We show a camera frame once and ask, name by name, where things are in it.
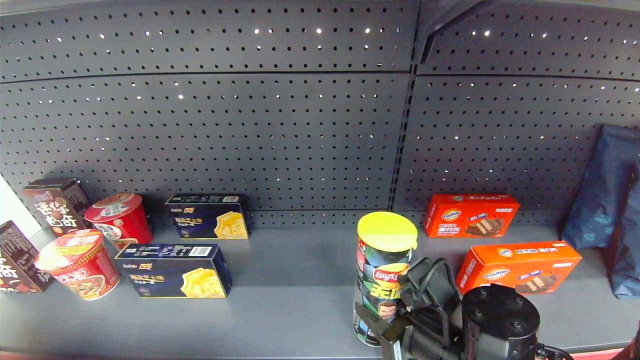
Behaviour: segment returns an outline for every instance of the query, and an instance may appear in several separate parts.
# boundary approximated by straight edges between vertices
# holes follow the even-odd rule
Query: lay's canister
[[[409,269],[411,254],[418,244],[418,230],[402,215],[377,211],[360,219],[358,237],[354,302],[391,321],[401,306],[398,277]],[[380,345],[357,315],[353,328],[366,345]]]

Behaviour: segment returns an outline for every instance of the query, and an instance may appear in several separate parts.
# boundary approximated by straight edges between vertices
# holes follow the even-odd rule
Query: brown snack box
[[[12,221],[0,226],[0,292],[41,293],[53,282],[33,264],[37,254]]]
[[[33,206],[56,236],[92,228],[84,219],[84,212],[91,203],[76,179],[38,179],[25,186],[22,192],[33,198]]]

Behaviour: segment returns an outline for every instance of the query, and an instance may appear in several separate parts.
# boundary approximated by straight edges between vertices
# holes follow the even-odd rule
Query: pegboard
[[[419,74],[518,74],[640,80],[637,12],[500,3],[433,33]]]
[[[385,209],[408,74],[200,74],[5,84],[14,190],[74,176],[90,200],[239,192],[252,210]]]
[[[639,83],[419,76],[393,209],[424,211],[434,193],[506,192],[522,209],[567,210],[600,124],[639,119]]]
[[[0,75],[408,71],[417,9],[416,1],[185,1],[12,15],[0,18]]]

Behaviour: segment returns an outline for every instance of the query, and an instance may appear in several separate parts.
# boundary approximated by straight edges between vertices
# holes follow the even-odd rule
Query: red noodle cup
[[[95,229],[72,231],[50,242],[36,257],[35,266],[84,300],[107,295],[120,281],[102,233]]]
[[[153,240],[142,196],[137,193],[117,193],[91,205],[84,218],[93,223],[118,250],[130,243],[150,243]]]

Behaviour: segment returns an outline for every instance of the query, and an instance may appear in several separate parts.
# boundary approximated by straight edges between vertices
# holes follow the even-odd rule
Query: noodle cup lid
[[[368,246],[386,252],[418,247],[418,229],[413,222],[388,211],[376,211],[360,218],[358,236]]]
[[[122,217],[142,204],[137,193],[117,193],[91,205],[84,218],[91,222],[105,222]]]
[[[36,257],[35,266],[51,271],[74,264],[102,243],[96,229],[72,231],[48,243]]]

